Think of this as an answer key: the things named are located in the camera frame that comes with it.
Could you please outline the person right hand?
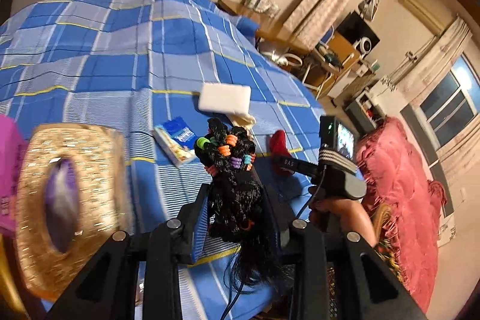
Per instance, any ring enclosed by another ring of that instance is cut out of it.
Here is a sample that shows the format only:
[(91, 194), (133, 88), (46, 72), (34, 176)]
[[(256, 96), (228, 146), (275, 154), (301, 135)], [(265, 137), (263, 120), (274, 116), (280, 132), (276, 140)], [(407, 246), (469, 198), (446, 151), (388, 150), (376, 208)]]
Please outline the person right hand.
[(309, 221), (320, 227), (320, 217), (331, 213), (339, 218), (341, 230), (344, 233), (351, 231), (359, 233), (371, 247), (375, 247), (378, 239), (373, 223), (365, 208), (358, 201), (342, 198), (314, 198), (309, 203)]

